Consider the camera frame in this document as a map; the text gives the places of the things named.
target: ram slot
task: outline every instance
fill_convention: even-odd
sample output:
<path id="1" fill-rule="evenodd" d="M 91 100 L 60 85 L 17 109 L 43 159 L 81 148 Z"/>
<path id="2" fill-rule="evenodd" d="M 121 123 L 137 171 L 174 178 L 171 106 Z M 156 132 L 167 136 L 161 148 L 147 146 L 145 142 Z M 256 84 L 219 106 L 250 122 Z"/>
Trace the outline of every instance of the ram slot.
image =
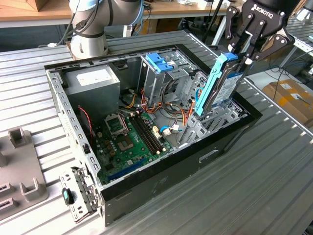
<path id="1" fill-rule="evenodd" d="M 152 154 L 156 154 L 157 151 L 162 149 L 161 145 L 157 142 L 155 137 L 152 135 L 140 117 L 131 118 L 130 121 Z"/>
<path id="2" fill-rule="evenodd" d="M 158 150 L 161 151 L 162 150 L 161 145 L 159 144 L 157 139 L 154 137 L 154 135 L 151 133 L 151 131 L 149 130 L 149 128 L 147 127 L 147 125 L 145 124 L 143 119 L 141 117 L 138 117 L 136 121 L 139 124 L 139 126 L 141 127 L 141 129 L 144 131 L 144 133 L 146 133 L 148 135 L 148 138 L 149 138 L 149 140 L 151 140 L 151 143 L 153 144 L 155 149 L 157 151 Z"/>

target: yellow wire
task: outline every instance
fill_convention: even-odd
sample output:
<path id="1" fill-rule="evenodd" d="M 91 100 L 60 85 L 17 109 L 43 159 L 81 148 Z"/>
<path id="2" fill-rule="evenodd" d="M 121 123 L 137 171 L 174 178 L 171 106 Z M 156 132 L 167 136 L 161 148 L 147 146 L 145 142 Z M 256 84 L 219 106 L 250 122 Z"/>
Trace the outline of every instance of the yellow wire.
<path id="1" fill-rule="evenodd" d="M 135 97 L 136 97 L 136 94 L 133 95 L 133 100 L 129 106 L 125 107 L 126 109 L 130 109 L 131 107 L 133 107 L 133 105 L 135 104 Z"/>

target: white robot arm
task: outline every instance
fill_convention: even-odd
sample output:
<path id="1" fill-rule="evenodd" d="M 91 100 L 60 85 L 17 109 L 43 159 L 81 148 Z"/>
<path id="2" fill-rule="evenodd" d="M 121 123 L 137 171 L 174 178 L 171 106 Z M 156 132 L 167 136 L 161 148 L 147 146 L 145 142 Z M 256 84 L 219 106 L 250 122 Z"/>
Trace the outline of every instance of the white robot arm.
<path id="1" fill-rule="evenodd" d="M 79 59 L 108 53 L 104 27 L 140 21 L 143 0 L 70 0 L 73 17 L 71 51 Z"/>

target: red cable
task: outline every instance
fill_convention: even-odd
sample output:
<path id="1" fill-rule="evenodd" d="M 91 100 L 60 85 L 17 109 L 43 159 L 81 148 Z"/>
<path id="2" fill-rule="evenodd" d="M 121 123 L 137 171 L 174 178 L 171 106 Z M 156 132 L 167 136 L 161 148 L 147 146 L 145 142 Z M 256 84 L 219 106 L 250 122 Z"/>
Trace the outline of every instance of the red cable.
<path id="1" fill-rule="evenodd" d="M 84 114 L 86 115 L 87 120 L 88 120 L 88 122 L 89 122 L 90 138 L 91 138 L 91 145 L 92 145 L 92 127 L 91 127 L 91 121 L 90 121 L 90 118 L 89 118 L 89 116 L 88 116 L 87 112 L 86 112 L 83 108 L 81 108 L 81 107 L 79 107 L 79 106 L 78 106 L 78 108 L 79 108 L 81 111 L 83 111 L 83 112 L 84 112 Z"/>

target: motherboard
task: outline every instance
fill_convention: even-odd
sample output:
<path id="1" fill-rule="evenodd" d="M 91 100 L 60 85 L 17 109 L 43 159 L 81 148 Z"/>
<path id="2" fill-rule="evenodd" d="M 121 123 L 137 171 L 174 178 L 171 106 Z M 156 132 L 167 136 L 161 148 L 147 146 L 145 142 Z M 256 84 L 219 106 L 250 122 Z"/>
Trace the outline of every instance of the motherboard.
<path id="1" fill-rule="evenodd" d="M 173 151 L 145 112 L 109 115 L 96 132 L 98 177 L 104 184 Z"/>

